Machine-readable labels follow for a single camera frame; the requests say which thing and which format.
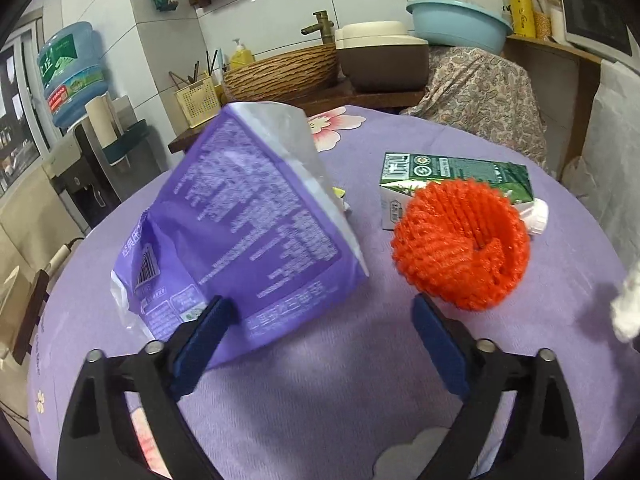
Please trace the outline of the purple snack bag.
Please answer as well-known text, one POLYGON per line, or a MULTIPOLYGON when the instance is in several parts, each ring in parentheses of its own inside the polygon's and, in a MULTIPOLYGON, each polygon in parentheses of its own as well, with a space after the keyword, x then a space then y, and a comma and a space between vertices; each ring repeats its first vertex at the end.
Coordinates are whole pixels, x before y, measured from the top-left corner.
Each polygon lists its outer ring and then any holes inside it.
POLYGON ((225 106, 142 212, 111 274, 122 324, 165 340, 217 296, 239 321, 213 366, 271 344, 368 278, 304 112, 225 106))

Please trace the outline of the woven wicker basket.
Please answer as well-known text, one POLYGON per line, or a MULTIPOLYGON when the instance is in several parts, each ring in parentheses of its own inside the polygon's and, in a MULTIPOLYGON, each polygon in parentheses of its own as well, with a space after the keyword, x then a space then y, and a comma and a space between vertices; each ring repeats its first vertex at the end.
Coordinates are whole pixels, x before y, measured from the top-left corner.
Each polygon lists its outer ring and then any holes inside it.
POLYGON ((333 87, 339 69, 334 44, 324 44, 230 70, 222 88, 229 102, 288 102, 333 87))

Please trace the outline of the brass faucet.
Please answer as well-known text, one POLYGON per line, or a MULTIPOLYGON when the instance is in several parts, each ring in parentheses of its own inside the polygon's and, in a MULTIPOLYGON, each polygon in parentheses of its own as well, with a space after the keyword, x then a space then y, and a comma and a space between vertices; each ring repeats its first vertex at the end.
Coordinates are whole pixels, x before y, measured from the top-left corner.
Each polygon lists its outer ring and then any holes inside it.
POLYGON ((321 37, 322 44, 333 44, 333 27, 334 23, 330 20, 327 10, 321 10, 314 12, 316 22, 312 25, 303 27, 300 33, 303 36, 308 36, 318 32, 321 37))

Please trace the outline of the chopstick holder box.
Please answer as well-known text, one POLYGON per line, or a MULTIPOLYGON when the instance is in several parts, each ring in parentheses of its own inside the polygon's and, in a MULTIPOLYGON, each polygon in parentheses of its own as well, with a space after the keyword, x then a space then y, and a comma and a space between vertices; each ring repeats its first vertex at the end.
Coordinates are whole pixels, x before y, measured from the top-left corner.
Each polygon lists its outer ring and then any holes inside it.
POLYGON ((216 91, 217 79, 213 72, 216 55, 210 56, 206 51, 206 69, 200 71, 200 62, 194 64, 191 76, 182 78, 171 70, 169 78, 176 87, 175 98, 184 119, 190 128, 205 124, 214 118, 221 109, 220 99, 216 91))

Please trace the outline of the white cloth cover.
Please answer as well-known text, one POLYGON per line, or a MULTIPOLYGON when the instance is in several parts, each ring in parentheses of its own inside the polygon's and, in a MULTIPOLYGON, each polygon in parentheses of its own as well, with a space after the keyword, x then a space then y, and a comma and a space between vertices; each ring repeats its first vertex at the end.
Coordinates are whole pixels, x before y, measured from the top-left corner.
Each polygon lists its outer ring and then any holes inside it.
POLYGON ((625 268, 639 260, 639 75, 601 64, 582 154, 562 183, 597 220, 625 268))

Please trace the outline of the white microwave oven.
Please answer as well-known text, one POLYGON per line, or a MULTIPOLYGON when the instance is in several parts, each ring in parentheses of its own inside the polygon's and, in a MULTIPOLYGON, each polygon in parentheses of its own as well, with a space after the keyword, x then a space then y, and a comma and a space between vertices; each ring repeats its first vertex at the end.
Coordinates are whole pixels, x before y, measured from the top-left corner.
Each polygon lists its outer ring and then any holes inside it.
POLYGON ((610 0, 561 0, 565 39, 601 58, 632 63, 639 47, 610 0))

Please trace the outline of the purple floral tablecloth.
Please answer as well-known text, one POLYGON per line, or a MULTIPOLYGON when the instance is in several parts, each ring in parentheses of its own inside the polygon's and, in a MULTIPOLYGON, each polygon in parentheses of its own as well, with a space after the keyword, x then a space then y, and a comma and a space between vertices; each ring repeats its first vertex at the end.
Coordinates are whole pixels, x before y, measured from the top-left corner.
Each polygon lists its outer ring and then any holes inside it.
MULTIPOLYGON (((388 152, 520 162, 478 136, 434 122, 349 107, 362 118, 322 160, 344 188, 370 271, 349 297, 291 336, 211 370, 181 401, 186 421, 228 479, 367 479, 378 456, 431 427, 451 425, 459 400, 442 385, 410 321, 413 289, 397 273, 381 226, 378 180, 388 152)), ((626 269, 598 222, 536 165, 534 193, 550 208, 518 288, 484 313, 461 312, 477 338, 506 351, 553 350, 570 387, 585 472, 595 476, 639 413, 639 356, 619 342, 610 304, 626 269)), ((54 474, 73 385, 92 349, 139 351, 110 292, 118 252, 162 187, 155 180, 81 242, 44 307, 28 369, 29 429, 54 474)))

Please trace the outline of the floral patterned cloth cover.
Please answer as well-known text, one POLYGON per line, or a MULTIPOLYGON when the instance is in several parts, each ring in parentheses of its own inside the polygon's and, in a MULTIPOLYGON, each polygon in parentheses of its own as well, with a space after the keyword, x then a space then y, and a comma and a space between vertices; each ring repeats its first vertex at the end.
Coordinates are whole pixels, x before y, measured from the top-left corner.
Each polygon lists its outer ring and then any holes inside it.
POLYGON ((526 70, 480 48, 431 47, 425 93, 406 116, 475 134, 547 169, 546 124, 526 70))

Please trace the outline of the light blue plastic basin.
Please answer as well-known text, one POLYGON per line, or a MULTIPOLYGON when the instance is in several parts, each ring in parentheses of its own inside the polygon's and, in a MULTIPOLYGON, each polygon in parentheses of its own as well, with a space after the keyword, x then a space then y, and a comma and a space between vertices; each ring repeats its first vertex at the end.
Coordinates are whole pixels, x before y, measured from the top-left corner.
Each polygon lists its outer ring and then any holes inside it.
POLYGON ((500 54, 512 25, 498 14, 460 0, 408 0, 413 30, 435 46, 480 48, 500 54))

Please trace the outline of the blue water jug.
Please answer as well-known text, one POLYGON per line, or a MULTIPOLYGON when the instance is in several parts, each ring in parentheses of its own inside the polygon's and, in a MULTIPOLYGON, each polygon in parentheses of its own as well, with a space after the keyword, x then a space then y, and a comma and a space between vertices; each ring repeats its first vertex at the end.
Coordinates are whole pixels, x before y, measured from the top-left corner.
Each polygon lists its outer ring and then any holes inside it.
POLYGON ((108 90, 99 35, 89 22, 76 22, 59 30, 43 45, 37 63, 56 128, 70 128, 85 116, 86 104, 108 90))

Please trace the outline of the yellow soap dispenser bottle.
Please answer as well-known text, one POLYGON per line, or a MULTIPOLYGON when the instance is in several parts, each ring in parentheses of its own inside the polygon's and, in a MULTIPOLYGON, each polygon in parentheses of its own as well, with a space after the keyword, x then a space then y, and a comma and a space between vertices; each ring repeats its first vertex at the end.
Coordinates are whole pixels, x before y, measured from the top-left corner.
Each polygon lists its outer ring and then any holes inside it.
POLYGON ((233 51, 229 67, 230 70, 239 70, 255 62, 254 54, 244 46, 240 38, 235 38, 235 50, 233 51))

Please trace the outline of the orange foam fruit net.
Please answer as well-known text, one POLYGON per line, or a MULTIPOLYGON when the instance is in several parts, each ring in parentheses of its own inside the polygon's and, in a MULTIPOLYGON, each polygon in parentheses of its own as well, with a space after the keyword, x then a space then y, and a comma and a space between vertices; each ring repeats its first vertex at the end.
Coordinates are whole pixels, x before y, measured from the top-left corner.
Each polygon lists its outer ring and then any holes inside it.
POLYGON ((395 268, 410 285, 465 311, 503 302, 529 257, 529 235, 510 200, 471 179, 417 190, 392 239, 395 268))

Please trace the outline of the crumpled white tissue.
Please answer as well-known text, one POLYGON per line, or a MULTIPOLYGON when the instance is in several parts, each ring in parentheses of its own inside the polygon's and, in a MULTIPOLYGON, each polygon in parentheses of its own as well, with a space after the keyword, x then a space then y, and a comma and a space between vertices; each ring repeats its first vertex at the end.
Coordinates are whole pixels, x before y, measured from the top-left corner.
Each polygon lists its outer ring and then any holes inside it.
POLYGON ((634 263, 618 296, 611 302, 611 322, 616 338, 628 344, 639 336, 640 330, 640 269, 634 263))

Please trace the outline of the brown cream rice cooker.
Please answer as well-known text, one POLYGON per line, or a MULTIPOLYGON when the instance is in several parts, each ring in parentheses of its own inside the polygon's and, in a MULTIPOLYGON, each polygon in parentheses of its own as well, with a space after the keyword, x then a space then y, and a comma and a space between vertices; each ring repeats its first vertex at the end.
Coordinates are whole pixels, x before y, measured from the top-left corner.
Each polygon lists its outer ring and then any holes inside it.
POLYGON ((428 81, 427 40, 398 21, 362 22, 335 31, 341 70, 361 93, 423 90, 428 81))

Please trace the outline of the water dispenser machine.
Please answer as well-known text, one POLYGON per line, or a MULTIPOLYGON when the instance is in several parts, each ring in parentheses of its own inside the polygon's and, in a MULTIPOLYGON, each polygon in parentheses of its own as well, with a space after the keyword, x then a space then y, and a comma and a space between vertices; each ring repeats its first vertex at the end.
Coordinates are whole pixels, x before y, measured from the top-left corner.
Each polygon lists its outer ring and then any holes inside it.
POLYGON ((55 192, 84 233, 160 175, 151 129, 137 118, 126 96, 98 96, 86 111, 43 163, 55 192))

